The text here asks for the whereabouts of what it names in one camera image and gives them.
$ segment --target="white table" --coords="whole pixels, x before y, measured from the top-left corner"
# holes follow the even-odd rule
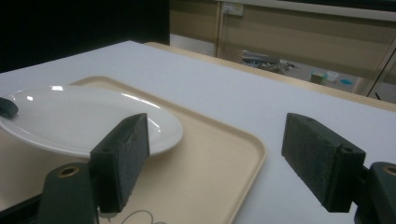
[[[395,105],[157,44],[124,42],[3,73],[0,95],[92,76],[161,96],[264,142],[266,162],[235,223],[353,223],[356,207],[327,213],[281,156],[288,112],[316,119],[365,150],[366,166],[396,162]]]

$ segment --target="white plate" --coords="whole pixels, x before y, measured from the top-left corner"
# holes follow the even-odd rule
[[[90,151],[123,119],[148,114],[150,155],[177,144],[183,128],[159,106],[132,95],[89,87],[53,86],[4,96],[17,105],[0,126],[21,140],[50,151],[90,157]]]

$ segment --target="electrical outlet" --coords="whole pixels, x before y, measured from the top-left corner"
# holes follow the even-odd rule
[[[244,15],[244,5],[237,3],[223,3],[222,13],[235,16]]]

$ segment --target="tray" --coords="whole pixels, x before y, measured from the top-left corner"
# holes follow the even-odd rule
[[[72,85],[122,91],[147,99],[174,113],[184,129],[179,144],[147,160],[123,211],[115,217],[100,215],[100,223],[233,222],[265,159],[265,148],[259,139],[107,77],[90,77]],[[19,161],[19,165],[0,163],[2,173],[3,167],[22,166],[24,169],[13,175],[25,175],[16,180],[12,175],[1,175],[0,210],[40,193],[44,177],[51,169],[82,160],[27,146],[3,131],[0,141],[7,141],[0,146],[0,158],[12,156],[14,162]],[[26,163],[33,163],[35,168],[28,169]],[[3,192],[5,181],[7,186],[12,183],[29,187],[18,190],[9,187],[7,192],[13,196],[7,196]],[[4,198],[13,202],[1,204]]]

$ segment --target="countertop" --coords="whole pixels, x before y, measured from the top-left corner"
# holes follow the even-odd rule
[[[85,77],[110,77],[259,137],[267,158],[234,223],[353,223],[330,214],[281,156],[286,115],[318,120],[396,162],[396,105],[181,49],[132,41],[0,74],[0,95]]]

